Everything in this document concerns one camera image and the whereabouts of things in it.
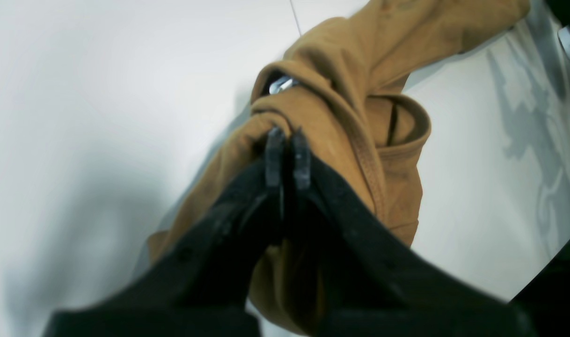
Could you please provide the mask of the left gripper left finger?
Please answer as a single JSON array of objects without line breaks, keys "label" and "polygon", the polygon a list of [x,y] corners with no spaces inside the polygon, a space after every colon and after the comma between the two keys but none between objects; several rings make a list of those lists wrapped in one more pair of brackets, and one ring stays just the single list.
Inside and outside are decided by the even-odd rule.
[{"label": "left gripper left finger", "polygon": [[246,167],[142,277],[86,309],[54,313],[45,337],[259,337],[246,312],[252,271],[279,234],[285,133]]}]

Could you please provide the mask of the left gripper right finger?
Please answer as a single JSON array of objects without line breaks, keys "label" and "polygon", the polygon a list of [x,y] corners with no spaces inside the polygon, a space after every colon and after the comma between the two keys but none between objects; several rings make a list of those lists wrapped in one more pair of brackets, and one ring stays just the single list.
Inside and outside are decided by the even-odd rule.
[{"label": "left gripper right finger", "polygon": [[302,133],[289,141],[291,238],[318,254],[320,337],[536,337],[519,307],[475,290],[397,239]]}]

